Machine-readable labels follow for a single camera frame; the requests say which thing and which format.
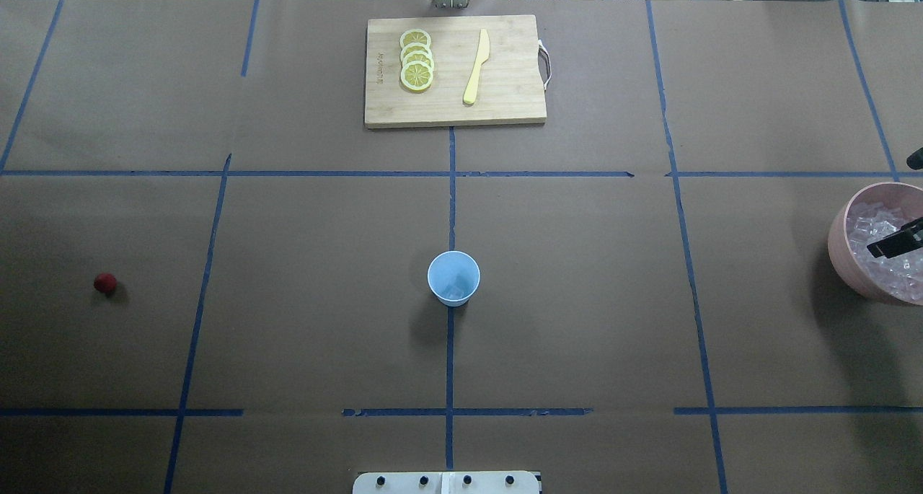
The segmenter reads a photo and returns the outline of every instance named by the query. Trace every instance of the cup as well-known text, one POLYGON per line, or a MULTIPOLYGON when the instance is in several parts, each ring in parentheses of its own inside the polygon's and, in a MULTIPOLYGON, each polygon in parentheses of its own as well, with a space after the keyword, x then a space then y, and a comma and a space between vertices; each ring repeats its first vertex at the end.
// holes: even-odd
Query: cup
POLYGON ((426 271, 429 290, 445 306, 461 306, 471 298, 481 284, 481 270, 470 255, 462 251, 444 252, 426 271))

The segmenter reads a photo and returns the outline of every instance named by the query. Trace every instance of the knife blade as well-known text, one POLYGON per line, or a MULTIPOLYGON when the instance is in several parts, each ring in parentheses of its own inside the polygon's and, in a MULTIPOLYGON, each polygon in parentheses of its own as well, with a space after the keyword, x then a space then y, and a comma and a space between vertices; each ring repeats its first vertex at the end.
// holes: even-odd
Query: knife blade
POLYGON ((481 38, 477 43, 477 54, 474 55, 474 67, 471 69, 471 77, 468 78, 468 86, 464 88, 464 95, 461 100, 466 105, 472 105, 477 100, 477 87, 481 81, 481 66, 490 57, 490 37, 487 36, 487 30, 481 30, 481 38))

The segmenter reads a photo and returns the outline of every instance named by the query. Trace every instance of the bowl of ice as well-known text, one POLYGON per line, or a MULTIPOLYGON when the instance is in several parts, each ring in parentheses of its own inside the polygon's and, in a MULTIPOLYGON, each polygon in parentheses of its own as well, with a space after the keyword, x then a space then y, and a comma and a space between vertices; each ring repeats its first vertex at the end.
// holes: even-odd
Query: bowl of ice
POLYGON ((874 257, 868 244, 923 217, 923 189, 879 182, 861 189, 830 226, 827 250, 836 273, 875 301, 923 306, 923 248, 898 257, 874 257))

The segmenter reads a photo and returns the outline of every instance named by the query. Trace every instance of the knife handle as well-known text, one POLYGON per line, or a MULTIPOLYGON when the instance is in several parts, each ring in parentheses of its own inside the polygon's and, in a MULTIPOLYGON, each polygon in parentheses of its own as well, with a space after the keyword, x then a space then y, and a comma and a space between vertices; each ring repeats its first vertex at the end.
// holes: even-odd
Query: knife handle
POLYGON ((464 95, 461 96, 461 102, 466 105, 472 105, 477 100, 477 86, 481 81, 481 63, 475 63, 471 69, 471 77, 468 79, 468 86, 464 88, 464 95))

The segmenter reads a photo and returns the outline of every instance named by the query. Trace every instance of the pink bowl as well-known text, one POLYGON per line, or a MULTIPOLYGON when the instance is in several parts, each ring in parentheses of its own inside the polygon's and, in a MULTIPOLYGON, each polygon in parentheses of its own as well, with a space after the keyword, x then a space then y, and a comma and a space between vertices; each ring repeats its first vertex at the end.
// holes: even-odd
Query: pink bowl
POLYGON ((836 273, 853 290, 868 299, 881 303, 923 306, 923 300, 904 301, 888 294, 868 277, 856 261, 847 238, 847 212, 854 203, 861 202, 866 204, 881 202, 886 208, 901 208, 907 218, 915 219, 923 216, 923 189, 902 182, 878 182, 878 184, 863 188, 840 209, 840 214, 836 215, 833 225, 830 226, 830 234, 827 235, 827 251, 830 253, 830 261, 833 262, 836 273))

